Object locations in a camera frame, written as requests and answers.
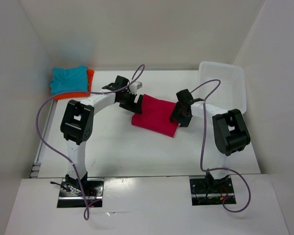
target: red towel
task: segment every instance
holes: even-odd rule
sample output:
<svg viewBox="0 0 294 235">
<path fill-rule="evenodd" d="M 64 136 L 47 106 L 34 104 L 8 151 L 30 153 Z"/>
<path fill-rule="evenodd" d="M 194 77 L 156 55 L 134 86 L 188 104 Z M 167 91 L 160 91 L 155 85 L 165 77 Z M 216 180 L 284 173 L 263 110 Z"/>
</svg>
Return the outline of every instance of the red towel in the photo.
<svg viewBox="0 0 294 235">
<path fill-rule="evenodd" d="M 144 95 L 142 102 L 142 114 L 134 114 L 132 125 L 156 131 L 173 137 L 178 127 L 178 122 L 170 122 L 170 115 L 175 103 Z"/>
</svg>

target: white plastic bin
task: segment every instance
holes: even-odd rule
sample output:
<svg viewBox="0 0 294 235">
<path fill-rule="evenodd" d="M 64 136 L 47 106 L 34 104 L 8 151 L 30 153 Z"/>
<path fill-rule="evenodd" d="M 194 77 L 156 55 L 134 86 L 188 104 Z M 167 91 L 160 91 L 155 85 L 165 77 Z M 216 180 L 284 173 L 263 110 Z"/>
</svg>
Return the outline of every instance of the white plastic bin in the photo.
<svg viewBox="0 0 294 235">
<path fill-rule="evenodd" d="M 238 66 L 216 62 L 201 62 L 198 71 L 198 85 L 211 79 L 219 79 L 221 85 L 208 98 L 207 103 L 222 109 L 239 109 L 246 112 L 246 89 L 244 70 Z M 194 98 L 205 98 L 217 82 L 208 83 L 194 93 Z"/>
</svg>

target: white wall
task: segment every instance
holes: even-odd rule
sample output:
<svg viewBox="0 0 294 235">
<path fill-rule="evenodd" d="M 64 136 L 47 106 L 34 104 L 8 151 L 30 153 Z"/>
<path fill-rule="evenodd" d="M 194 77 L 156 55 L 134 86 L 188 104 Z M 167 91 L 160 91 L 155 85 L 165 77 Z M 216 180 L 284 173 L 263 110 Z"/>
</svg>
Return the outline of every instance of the white wall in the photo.
<svg viewBox="0 0 294 235">
<path fill-rule="evenodd" d="M 294 0 L 266 0 L 234 64 L 246 73 L 256 156 L 294 235 Z"/>
<path fill-rule="evenodd" d="M 34 119 L 48 95 L 51 60 L 16 0 L 0 0 L 0 235 L 38 138 Z"/>
<path fill-rule="evenodd" d="M 263 0 L 20 0 L 57 66 L 232 63 Z"/>
</svg>

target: stack of folded cloth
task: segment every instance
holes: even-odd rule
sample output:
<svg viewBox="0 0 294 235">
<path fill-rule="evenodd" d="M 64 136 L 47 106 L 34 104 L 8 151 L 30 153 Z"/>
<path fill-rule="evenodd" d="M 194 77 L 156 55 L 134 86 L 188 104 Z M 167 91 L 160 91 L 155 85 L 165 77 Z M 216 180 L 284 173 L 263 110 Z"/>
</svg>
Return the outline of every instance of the stack of folded cloth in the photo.
<svg viewBox="0 0 294 235">
<path fill-rule="evenodd" d="M 53 76 L 50 82 L 51 94 L 59 94 L 63 92 L 72 92 L 68 94 L 60 94 L 54 97 L 55 100 L 87 97 L 90 94 L 81 91 L 91 91 L 94 70 L 87 69 L 86 66 L 79 66 L 71 69 L 54 68 Z"/>
</svg>

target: blue towel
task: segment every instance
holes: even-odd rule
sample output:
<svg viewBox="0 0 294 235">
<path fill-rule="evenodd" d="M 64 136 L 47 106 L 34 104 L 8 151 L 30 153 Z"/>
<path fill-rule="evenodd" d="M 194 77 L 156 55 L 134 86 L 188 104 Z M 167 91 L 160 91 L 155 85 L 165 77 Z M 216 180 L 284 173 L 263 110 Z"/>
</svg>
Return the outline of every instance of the blue towel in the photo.
<svg viewBox="0 0 294 235">
<path fill-rule="evenodd" d="M 61 92 L 87 91 L 87 67 L 79 66 L 72 69 L 52 69 L 53 77 L 50 82 L 51 94 Z"/>
</svg>

